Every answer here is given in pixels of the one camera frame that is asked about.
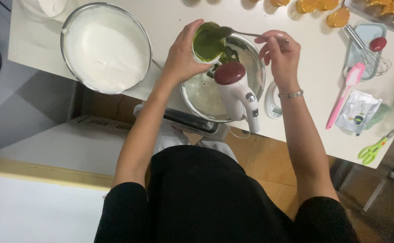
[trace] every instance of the person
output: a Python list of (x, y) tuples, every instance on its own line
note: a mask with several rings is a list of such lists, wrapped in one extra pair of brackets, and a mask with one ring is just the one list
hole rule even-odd
[[(162, 74), (120, 151), (95, 242), (358, 242), (331, 184), (328, 157), (303, 96), (281, 98), (300, 205), (294, 221), (225, 153), (179, 145), (152, 156), (173, 89), (211, 66), (197, 63), (191, 53), (194, 32), (203, 22), (186, 25), (170, 48)], [(282, 31), (270, 30), (264, 36), (255, 39), (267, 42), (259, 57), (271, 63), (280, 94), (301, 91), (300, 45)], [(283, 51), (275, 37), (288, 39)]]

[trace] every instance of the black sleeve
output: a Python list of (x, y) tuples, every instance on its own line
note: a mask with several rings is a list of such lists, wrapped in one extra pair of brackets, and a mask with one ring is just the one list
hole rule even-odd
[(341, 204), (328, 197), (313, 197), (299, 207), (296, 242), (359, 242)]
[(107, 194), (95, 242), (143, 242), (148, 236), (147, 196), (134, 182), (119, 184)]

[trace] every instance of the metal spoon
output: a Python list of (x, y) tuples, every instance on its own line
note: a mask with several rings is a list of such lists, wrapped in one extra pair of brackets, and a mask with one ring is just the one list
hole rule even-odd
[[(264, 36), (264, 35), (248, 34), (248, 33), (239, 32), (239, 31), (236, 31), (236, 30), (234, 30), (230, 27), (227, 27), (227, 26), (221, 26), (219, 29), (216, 30), (216, 33), (222, 38), (227, 37), (233, 33), (236, 33), (239, 35), (244, 35), (244, 36), (254, 36), (254, 37), (266, 38), (266, 39), (268, 38), (268, 36)], [(275, 39), (278, 42), (278, 45), (280, 45), (280, 47), (284, 47), (289, 44), (289, 40), (287, 40), (285, 38), (275, 37)]]

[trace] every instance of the green scissors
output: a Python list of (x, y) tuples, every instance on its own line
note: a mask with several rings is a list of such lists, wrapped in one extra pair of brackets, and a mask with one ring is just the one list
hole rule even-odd
[(392, 136), (394, 136), (394, 130), (384, 136), (377, 144), (362, 149), (358, 154), (358, 159), (362, 160), (363, 165), (373, 162), (380, 148), (382, 148)]

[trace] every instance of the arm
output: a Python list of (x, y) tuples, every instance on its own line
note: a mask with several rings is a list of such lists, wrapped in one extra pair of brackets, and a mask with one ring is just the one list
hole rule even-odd
[[(267, 41), (260, 51), (265, 64), (272, 61), (271, 69), (280, 94), (300, 91), (297, 79), (300, 45), (288, 34), (278, 30), (264, 33), (269, 38), (257, 38), (256, 43)], [(280, 47), (275, 36), (289, 40)], [(298, 184), (299, 205), (309, 198), (325, 196), (339, 201), (329, 175), (328, 156), (314, 125), (303, 96), (281, 99), (284, 127), (290, 160)]]
[(145, 186), (146, 169), (153, 154), (156, 137), (170, 94), (181, 82), (203, 73), (211, 67), (210, 64), (197, 63), (191, 52), (194, 32), (203, 22), (203, 19), (199, 19), (185, 26), (170, 48), (161, 77), (156, 81), (147, 102), (122, 146), (112, 188), (124, 182), (136, 182)]

